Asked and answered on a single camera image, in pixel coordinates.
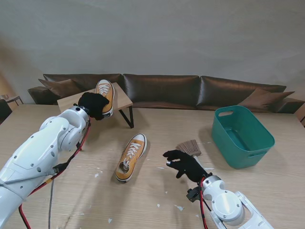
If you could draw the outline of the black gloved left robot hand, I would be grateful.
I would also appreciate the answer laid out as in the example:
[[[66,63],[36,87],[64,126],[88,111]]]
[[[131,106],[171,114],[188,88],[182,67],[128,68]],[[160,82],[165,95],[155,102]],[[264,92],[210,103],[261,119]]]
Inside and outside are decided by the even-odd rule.
[[[110,101],[101,94],[85,92],[78,100],[78,106],[85,110],[91,118],[99,121],[107,117],[103,109]]]

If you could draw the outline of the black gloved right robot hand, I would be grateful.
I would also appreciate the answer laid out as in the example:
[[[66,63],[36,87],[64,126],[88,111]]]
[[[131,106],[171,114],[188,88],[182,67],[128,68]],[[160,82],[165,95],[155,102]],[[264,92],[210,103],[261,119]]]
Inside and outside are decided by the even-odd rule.
[[[176,178],[179,179],[186,175],[192,182],[198,183],[203,177],[207,177],[208,173],[191,155],[180,150],[170,150],[163,154],[168,161],[168,167],[178,171]]]

